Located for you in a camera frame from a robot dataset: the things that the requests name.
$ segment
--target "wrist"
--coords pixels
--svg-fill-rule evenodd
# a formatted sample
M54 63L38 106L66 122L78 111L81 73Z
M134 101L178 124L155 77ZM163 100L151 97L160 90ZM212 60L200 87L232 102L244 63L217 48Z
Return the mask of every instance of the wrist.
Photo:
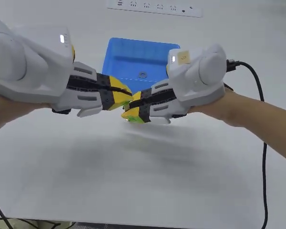
M233 103L230 103L230 114L227 116L226 122L232 123L233 126L247 128L250 114L260 101L242 95L236 95L237 99Z

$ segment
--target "cable plug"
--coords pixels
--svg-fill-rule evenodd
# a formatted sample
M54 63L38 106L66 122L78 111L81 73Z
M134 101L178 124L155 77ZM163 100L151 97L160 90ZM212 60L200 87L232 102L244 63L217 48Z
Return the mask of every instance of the cable plug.
M236 70L237 66L239 66L239 61L227 60L227 73Z

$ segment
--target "robotic hand exoskeleton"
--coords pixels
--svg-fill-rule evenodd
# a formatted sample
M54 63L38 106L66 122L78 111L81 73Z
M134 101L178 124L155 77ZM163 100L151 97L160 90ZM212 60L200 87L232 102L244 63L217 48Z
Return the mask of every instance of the robotic hand exoskeleton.
M0 21L0 95L19 102L48 103L60 114L79 109L79 117L132 100L126 85L74 58L67 28L10 30Z
M137 123L169 124L172 118L186 116L191 107L223 97L228 87L223 82L226 71L226 54L218 44L206 50L170 50L168 79L137 92L122 117Z

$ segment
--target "forearm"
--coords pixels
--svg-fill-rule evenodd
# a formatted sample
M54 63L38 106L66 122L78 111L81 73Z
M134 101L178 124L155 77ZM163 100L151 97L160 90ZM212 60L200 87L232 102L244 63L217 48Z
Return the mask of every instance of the forearm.
M49 107L47 104L28 104L11 101L0 96L0 128L35 109Z
M237 107L234 118L286 158L286 110L248 98Z

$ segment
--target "floor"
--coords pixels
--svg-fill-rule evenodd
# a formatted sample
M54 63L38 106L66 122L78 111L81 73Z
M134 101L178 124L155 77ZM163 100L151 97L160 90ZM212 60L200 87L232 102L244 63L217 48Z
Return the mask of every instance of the floor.
M35 227L29 225L26 222L22 222L19 219L9 219L10 224L13 226L14 229L35 229ZM39 229L52 229L53 224L47 222L37 222L35 220L29 220L30 223L35 225ZM55 227L55 229L65 229L70 226L70 222L56 222L54 223L61 223L60 226ZM6 224L3 220L0 220L0 229L8 229Z

